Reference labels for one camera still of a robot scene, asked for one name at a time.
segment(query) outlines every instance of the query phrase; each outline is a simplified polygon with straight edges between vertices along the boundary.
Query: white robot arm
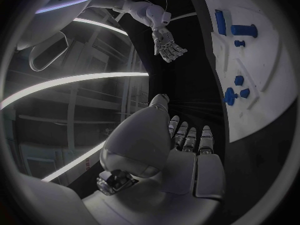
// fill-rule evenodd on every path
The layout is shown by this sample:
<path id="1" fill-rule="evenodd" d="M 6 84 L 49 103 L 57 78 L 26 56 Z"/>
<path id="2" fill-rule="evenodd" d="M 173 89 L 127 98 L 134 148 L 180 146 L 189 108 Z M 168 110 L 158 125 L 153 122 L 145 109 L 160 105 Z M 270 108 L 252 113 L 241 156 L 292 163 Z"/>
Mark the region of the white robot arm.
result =
<path id="1" fill-rule="evenodd" d="M 146 1 L 92 0 L 89 7 L 111 8 L 119 13 L 129 13 L 138 22 L 151 27 L 154 55 L 160 54 L 167 63 L 187 52 L 175 43 L 171 32 L 166 28 L 170 23 L 171 13 L 159 5 Z"/>

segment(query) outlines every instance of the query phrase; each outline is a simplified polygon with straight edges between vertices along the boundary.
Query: blue object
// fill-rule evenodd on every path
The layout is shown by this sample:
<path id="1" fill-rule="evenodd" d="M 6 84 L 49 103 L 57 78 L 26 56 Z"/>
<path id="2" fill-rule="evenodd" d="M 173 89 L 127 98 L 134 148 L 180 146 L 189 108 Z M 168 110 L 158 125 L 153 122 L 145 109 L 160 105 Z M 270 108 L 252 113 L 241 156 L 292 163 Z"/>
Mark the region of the blue object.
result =
<path id="1" fill-rule="evenodd" d="M 234 80 L 234 84 L 236 86 L 242 86 L 244 83 L 244 77 L 243 76 L 236 76 Z"/>
<path id="2" fill-rule="evenodd" d="M 235 99 L 237 99 L 238 97 L 239 96 L 235 94 L 234 90 L 231 87 L 229 87 L 225 92 L 223 102 L 227 103 L 229 106 L 232 106 L 235 103 Z"/>
<path id="3" fill-rule="evenodd" d="M 244 89 L 244 90 L 240 91 L 240 93 L 239 93 L 239 95 L 244 99 L 248 98 L 249 94 L 250 94 L 249 88 Z"/>
<path id="4" fill-rule="evenodd" d="M 240 47 L 240 46 L 243 46 L 243 47 L 245 47 L 245 41 L 238 41 L 238 40 L 235 40 L 234 41 L 234 45 L 236 46 L 236 47 Z"/>
<path id="5" fill-rule="evenodd" d="M 232 25 L 231 32 L 233 35 L 241 35 L 241 36 L 252 36 L 254 38 L 258 37 L 258 30 L 255 25 L 244 26 L 244 25 Z"/>
<path id="6" fill-rule="evenodd" d="M 218 33 L 226 36 L 226 24 L 225 24 L 223 12 L 220 10 L 215 10 L 214 15 L 216 19 Z"/>

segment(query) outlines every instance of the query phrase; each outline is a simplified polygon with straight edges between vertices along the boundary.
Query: purple light strip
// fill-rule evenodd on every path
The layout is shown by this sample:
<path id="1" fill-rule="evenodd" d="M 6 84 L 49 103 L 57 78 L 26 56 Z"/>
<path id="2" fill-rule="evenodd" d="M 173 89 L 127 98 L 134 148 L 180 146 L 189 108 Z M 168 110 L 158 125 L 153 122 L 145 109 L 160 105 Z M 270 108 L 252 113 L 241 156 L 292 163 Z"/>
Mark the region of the purple light strip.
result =
<path id="1" fill-rule="evenodd" d="M 63 4 L 63 5 L 59 5 L 59 6 L 53 6 L 53 7 L 49 7 L 49 8 L 42 8 L 40 10 L 37 10 L 35 14 L 41 14 L 41 13 L 44 13 L 44 12 L 65 8 L 65 7 L 72 6 L 72 5 L 75 5 L 75 4 L 80 4 L 80 3 L 83 3 L 83 2 L 86 2 L 86 1 L 88 1 L 88 0 L 79 0 L 79 1 L 74 1 L 74 2 Z"/>

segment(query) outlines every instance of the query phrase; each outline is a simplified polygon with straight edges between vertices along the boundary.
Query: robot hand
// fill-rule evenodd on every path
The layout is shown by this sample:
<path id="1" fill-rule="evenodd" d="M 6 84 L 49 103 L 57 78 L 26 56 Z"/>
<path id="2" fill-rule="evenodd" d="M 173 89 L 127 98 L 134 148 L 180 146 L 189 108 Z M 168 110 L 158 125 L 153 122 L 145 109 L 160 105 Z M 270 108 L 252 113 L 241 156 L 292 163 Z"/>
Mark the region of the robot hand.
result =
<path id="1" fill-rule="evenodd" d="M 160 54 L 167 63 L 174 61 L 188 50 L 174 42 L 172 33 L 165 26 L 153 30 L 154 55 Z"/>

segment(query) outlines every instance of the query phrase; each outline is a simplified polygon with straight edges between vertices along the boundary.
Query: white pegboard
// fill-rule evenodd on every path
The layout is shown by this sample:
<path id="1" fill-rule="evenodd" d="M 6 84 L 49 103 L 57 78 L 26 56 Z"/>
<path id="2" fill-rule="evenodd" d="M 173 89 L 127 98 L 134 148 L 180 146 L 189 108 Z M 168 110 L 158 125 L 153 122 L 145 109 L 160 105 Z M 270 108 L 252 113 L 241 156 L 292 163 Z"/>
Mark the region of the white pegboard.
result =
<path id="1" fill-rule="evenodd" d="M 296 99 L 294 71 L 285 45 L 276 26 L 251 0 L 205 0 L 212 22 L 213 53 L 216 72 L 223 93 L 233 88 L 239 94 L 249 88 L 248 98 L 239 97 L 233 106 L 226 105 L 229 141 L 251 135 L 277 119 Z M 215 10 L 223 11 L 226 36 L 218 33 Z M 258 37 L 233 36 L 231 25 L 252 25 Z M 245 47 L 235 47 L 234 41 L 245 41 Z M 235 77 L 242 75 L 244 83 L 235 86 Z"/>

